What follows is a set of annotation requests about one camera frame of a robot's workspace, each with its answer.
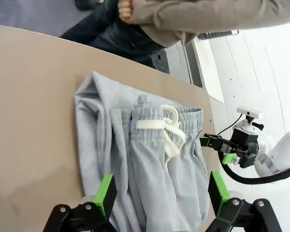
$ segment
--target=sweater sleeve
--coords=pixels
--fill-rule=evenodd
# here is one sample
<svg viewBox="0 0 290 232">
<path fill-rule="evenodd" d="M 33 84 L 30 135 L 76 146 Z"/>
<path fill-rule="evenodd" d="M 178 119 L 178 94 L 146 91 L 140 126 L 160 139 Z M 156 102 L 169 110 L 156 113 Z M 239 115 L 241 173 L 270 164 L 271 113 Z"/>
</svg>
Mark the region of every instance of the sweater sleeve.
<svg viewBox="0 0 290 232">
<path fill-rule="evenodd" d="M 290 22 L 290 0 L 134 0 L 134 24 L 190 33 Z"/>
</svg>

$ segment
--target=black shoe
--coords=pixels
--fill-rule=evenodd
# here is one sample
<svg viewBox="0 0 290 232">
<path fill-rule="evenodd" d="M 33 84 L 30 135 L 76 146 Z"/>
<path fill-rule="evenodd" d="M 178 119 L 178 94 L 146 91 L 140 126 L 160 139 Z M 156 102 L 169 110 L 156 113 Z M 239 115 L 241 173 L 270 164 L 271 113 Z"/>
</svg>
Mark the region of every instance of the black shoe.
<svg viewBox="0 0 290 232">
<path fill-rule="evenodd" d="M 81 11 L 93 10 L 99 4 L 102 4 L 104 0 L 74 0 L 77 8 Z"/>
</svg>

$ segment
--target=white drawstring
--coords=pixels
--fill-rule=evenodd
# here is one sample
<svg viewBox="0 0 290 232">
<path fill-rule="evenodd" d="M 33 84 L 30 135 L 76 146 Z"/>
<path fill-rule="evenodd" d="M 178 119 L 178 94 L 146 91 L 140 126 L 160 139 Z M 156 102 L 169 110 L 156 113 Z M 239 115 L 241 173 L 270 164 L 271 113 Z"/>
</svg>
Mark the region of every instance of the white drawstring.
<svg viewBox="0 0 290 232">
<path fill-rule="evenodd" d="M 171 158 L 179 156 L 181 149 L 186 141 L 185 133 L 179 128 L 180 122 L 178 122 L 178 112 L 170 105 L 162 105 L 162 109 L 168 110 L 173 114 L 173 120 L 164 117 L 163 120 L 138 120 L 136 124 L 137 129 L 164 129 L 164 149 L 167 155 L 165 161 L 165 168 L 168 170 L 168 162 Z M 181 139 L 179 146 L 177 147 L 166 131 L 170 131 L 179 136 Z"/>
</svg>

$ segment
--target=beige sweater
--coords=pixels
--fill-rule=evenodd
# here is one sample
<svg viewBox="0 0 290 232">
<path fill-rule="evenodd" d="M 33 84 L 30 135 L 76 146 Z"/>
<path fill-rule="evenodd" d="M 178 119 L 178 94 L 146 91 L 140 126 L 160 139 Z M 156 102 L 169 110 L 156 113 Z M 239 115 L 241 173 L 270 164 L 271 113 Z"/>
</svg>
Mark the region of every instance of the beige sweater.
<svg viewBox="0 0 290 232">
<path fill-rule="evenodd" d="M 198 33 L 290 22 L 290 0 L 133 0 L 133 7 L 134 24 L 165 47 Z"/>
</svg>

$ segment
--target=black cable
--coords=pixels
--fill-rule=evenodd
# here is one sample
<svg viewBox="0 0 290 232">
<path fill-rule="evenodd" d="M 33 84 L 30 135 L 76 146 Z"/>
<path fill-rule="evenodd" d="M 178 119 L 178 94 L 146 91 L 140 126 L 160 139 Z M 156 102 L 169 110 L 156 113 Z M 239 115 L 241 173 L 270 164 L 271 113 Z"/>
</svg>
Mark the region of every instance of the black cable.
<svg viewBox="0 0 290 232">
<path fill-rule="evenodd" d="M 228 174 L 229 177 L 231 177 L 233 180 L 245 184 L 245 185 L 261 185 L 261 184 L 267 184 L 267 183 L 272 183 L 278 180 L 284 180 L 290 177 L 290 169 L 275 174 L 271 176 L 266 176 L 266 177 L 259 177 L 259 178 L 245 178 L 242 176 L 239 176 L 235 172 L 231 170 L 231 168 L 227 164 L 222 164 L 222 160 L 224 157 L 223 152 L 219 151 L 218 152 L 219 160 L 222 165 L 223 170 Z"/>
<path fill-rule="evenodd" d="M 226 129 L 224 129 L 224 130 L 222 130 L 221 132 L 219 132 L 218 134 L 221 134 L 221 133 L 223 133 L 224 131 L 226 131 L 227 129 L 230 129 L 232 126 L 234 126 L 240 119 L 241 119 L 241 117 L 242 117 L 242 115 L 243 114 L 241 114 L 240 116 L 239 116 L 239 118 L 232 124 L 232 125 L 230 125 L 230 126 L 228 126 Z"/>
</svg>

